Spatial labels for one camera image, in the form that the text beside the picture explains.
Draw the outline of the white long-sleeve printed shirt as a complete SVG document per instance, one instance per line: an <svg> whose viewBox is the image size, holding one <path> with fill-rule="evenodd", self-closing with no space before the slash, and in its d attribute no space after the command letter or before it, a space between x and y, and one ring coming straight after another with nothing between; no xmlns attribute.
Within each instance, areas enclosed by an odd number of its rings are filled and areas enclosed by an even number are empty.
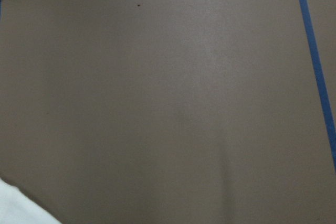
<svg viewBox="0 0 336 224"><path fill-rule="evenodd" d="M54 216L1 179L1 223L59 224Z"/></svg>

